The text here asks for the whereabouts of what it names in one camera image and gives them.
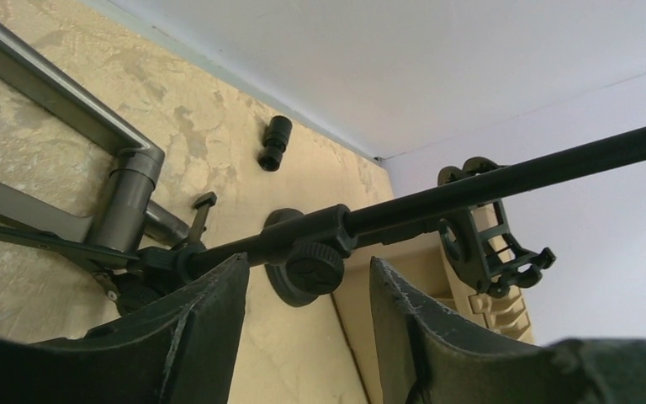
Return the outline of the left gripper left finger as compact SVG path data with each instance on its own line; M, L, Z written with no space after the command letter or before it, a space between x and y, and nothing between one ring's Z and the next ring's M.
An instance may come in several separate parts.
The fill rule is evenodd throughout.
M83 338L0 338L0 403L225 403L248 280L236 254Z

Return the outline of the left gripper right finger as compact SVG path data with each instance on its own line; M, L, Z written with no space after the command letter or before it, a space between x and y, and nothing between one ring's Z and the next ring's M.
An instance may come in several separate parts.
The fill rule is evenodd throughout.
M387 403L646 403L646 339L538 347L471 322L381 258L369 283Z

